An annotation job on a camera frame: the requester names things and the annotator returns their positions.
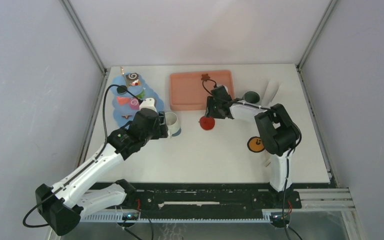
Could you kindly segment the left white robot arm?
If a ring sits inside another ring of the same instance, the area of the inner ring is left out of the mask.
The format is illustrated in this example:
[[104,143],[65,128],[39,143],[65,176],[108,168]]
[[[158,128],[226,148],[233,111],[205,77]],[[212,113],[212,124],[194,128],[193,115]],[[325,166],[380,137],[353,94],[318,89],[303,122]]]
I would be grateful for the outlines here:
[[100,177],[140,151],[150,140],[168,136],[165,113],[157,111],[153,97],[145,98],[133,120],[111,132],[87,161],[52,186],[43,183],[35,190],[35,209],[58,236],[64,236],[85,216],[111,206],[133,207],[137,196],[124,179],[92,193],[87,191]]

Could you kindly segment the pink swirl roll cake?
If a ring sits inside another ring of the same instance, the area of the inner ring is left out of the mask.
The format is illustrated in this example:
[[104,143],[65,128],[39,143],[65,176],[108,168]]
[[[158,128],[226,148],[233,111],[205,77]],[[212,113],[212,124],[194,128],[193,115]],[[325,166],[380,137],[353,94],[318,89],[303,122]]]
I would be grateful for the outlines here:
[[134,97],[132,97],[128,103],[128,106],[130,107],[130,110],[131,111],[139,111],[140,110],[140,99],[136,99]]

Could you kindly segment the black round cookie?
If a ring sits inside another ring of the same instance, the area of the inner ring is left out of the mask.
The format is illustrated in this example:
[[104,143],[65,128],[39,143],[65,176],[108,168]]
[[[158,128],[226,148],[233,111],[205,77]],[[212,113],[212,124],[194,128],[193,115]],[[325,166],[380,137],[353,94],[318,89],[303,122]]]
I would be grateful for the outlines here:
[[116,88],[116,91],[119,95],[123,95],[128,92],[128,87],[126,85],[119,85]]

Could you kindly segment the brown swirl roll cake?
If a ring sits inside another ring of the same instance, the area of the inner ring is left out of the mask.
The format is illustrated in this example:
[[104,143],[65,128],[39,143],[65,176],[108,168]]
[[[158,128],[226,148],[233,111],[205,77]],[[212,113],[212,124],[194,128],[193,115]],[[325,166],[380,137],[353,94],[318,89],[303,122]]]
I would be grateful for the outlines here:
[[125,83],[129,87],[135,87],[141,85],[140,75],[136,72],[126,74],[124,76]]

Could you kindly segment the orange round coaster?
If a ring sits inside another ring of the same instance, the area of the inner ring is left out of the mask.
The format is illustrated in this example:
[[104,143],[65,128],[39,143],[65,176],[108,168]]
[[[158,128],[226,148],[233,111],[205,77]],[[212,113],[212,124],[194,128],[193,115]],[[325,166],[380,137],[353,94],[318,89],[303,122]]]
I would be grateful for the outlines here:
[[253,136],[247,141],[247,148],[253,153],[261,153],[265,150],[265,146],[260,137]]

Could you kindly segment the green swirl roll cake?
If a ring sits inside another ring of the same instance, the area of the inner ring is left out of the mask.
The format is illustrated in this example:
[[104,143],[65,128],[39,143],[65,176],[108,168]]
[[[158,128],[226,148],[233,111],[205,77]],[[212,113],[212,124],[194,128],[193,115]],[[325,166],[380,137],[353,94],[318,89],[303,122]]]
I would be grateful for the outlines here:
[[146,96],[146,90],[145,89],[143,89],[142,92],[140,92],[138,95],[136,95],[136,97],[141,99],[141,100],[144,99],[145,96]]

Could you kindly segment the blue three-tier cake stand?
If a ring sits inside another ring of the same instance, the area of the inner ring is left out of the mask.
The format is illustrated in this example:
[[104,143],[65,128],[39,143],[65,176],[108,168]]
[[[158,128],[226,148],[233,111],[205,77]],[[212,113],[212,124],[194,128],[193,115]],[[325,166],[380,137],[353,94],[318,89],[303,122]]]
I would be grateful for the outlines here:
[[[127,121],[130,121],[133,119],[135,113],[137,111],[130,110],[130,107],[128,104],[125,105],[119,105],[117,103],[116,97],[130,97],[130,98],[136,98],[138,100],[145,100],[147,98],[154,99],[154,106],[156,110],[163,111],[164,110],[164,102],[159,97],[159,95],[148,85],[148,83],[145,81],[145,79],[140,75],[141,85],[140,86],[127,86],[125,82],[125,75],[130,74],[133,72],[124,72],[123,67],[113,67],[112,70],[117,71],[117,75],[112,80],[113,87],[110,88],[111,93],[113,94],[113,100],[112,100],[112,106],[113,106],[113,118],[117,122],[117,124],[121,127],[123,126]],[[125,94],[118,94],[117,93],[117,87],[120,85],[125,85],[128,88],[128,92]],[[142,92],[142,90],[146,91],[146,95],[144,99],[139,99],[136,97],[139,93]],[[132,115],[132,117],[125,119],[122,116],[124,115]]]

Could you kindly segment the dark green ceramic mug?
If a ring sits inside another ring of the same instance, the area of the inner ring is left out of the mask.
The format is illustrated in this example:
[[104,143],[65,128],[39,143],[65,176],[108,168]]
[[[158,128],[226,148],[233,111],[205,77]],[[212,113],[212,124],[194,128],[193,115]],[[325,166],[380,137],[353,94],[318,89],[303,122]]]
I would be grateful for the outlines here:
[[258,104],[260,102],[260,95],[255,91],[247,91],[243,94],[242,99],[250,104]]

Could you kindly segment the metal serving tongs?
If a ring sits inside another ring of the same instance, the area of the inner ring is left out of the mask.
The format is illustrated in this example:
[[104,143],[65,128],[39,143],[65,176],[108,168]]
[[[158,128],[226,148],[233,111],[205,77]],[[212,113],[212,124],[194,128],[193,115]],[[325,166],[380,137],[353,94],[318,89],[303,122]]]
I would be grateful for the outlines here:
[[281,83],[277,80],[270,79],[267,83],[266,89],[264,91],[264,95],[261,100],[261,104],[264,106],[268,106],[276,96]]

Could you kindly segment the pink cake slice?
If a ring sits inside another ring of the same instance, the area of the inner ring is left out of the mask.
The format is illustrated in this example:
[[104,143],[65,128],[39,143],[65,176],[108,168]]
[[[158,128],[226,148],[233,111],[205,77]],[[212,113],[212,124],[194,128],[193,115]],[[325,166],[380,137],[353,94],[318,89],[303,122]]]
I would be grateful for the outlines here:
[[124,96],[117,96],[116,101],[120,106],[128,105],[131,101],[130,97],[124,97]]

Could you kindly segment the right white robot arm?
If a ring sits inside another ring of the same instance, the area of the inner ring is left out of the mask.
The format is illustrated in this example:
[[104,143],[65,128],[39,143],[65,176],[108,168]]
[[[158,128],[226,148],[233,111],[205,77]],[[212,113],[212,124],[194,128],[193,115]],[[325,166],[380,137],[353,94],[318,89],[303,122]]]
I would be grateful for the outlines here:
[[291,158],[301,143],[302,133],[285,107],[280,103],[264,107],[240,98],[233,99],[224,85],[218,85],[206,97],[205,116],[255,123],[261,143],[270,154],[269,184],[275,191],[269,194],[269,203],[275,208],[287,204],[289,195],[285,190],[292,184]]

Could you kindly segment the floral mug green inside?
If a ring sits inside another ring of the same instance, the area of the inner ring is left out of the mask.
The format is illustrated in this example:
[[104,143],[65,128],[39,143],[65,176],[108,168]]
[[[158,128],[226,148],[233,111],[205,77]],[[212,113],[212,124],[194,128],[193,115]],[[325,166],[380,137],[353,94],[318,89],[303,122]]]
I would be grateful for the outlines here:
[[270,159],[267,159],[265,162],[264,162],[264,166],[265,167],[268,167],[271,163],[271,160]]

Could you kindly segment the red round coaster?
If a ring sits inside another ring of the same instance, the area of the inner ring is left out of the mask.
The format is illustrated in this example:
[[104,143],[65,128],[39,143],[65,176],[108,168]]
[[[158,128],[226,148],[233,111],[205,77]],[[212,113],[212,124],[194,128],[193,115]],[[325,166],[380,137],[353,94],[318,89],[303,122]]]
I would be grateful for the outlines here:
[[215,123],[216,123],[216,121],[213,117],[202,116],[199,119],[199,125],[205,131],[212,130],[215,126]]

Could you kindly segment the cream ceramic mug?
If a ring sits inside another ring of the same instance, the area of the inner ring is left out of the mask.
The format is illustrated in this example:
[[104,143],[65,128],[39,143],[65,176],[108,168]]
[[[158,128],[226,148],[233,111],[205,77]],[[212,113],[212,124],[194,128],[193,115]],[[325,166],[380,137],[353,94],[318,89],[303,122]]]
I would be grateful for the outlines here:
[[168,137],[172,138],[172,134],[181,129],[181,123],[178,116],[174,112],[165,113],[165,122],[167,125]]

